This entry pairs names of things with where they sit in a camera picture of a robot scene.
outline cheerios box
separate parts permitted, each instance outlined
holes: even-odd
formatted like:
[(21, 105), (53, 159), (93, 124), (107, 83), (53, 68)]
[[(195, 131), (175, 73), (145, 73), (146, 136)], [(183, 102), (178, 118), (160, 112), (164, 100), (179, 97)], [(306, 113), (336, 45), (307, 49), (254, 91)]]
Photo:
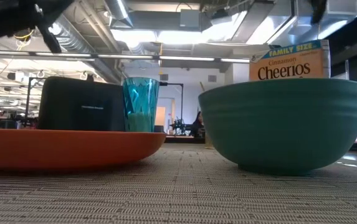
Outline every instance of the cheerios box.
[(250, 59), (250, 81), (277, 78), (330, 78), (329, 41), (302, 44), (259, 52)]

